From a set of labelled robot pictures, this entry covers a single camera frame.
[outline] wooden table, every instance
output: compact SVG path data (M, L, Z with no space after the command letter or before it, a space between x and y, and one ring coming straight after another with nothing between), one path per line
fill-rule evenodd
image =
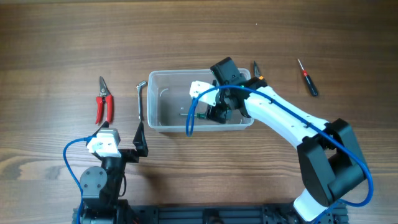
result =
M351 223L398 220L396 1L169 1L0 6L0 223L70 223L77 186L62 159L90 135L98 77L114 95L121 147L138 125L136 85L153 70L256 60L267 82L304 111L353 126L374 177ZM299 57L320 90L311 97ZM146 89L143 91L146 114ZM297 153L255 122L244 131L157 133L128 165L132 205L290 202L303 190ZM69 149L76 176L99 162ZM362 183L346 198L362 200Z

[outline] red pliers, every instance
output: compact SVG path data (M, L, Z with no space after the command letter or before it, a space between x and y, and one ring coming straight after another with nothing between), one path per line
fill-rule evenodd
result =
M105 81L103 77L99 77L99 96L95 98L97 101L98 109L97 109L97 118L95 120L95 124L98 124L102 120L102 114L104 111L104 103L107 103L106 109L106 121L112 122L113 115L113 96L106 87Z

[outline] plastic bin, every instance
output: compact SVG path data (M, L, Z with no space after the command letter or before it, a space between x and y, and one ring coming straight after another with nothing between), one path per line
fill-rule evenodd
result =
M239 68L246 79L250 72ZM186 116L192 103L189 89L193 81L212 83L214 76L210 69L153 71L149 75L147 94L147 119L149 127L158 132L185 132ZM196 113L204 113L207 104L199 102ZM245 118L238 110L226 124L219 124L195 118L194 131L243 130L252 125L252 118Z

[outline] orange handle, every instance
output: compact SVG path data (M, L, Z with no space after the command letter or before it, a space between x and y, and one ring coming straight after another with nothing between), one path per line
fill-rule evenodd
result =
M97 96L95 98L95 101L97 101L97 105L98 105L97 118L95 119L95 124L98 124L102 119L102 114L104 111L104 102L102 101L102 97L100 97L100 96Z
M112 122L112 117L113 117L113 96L109 95L105 97L105 102L106 102L106 121L111 123Z

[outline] silver wrench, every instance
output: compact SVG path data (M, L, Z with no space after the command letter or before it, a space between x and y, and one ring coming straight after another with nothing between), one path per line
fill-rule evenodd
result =
M141 88L147 84L146 81L142 81L137 85L138 91L138 119L142 121L142 101L141 101Z

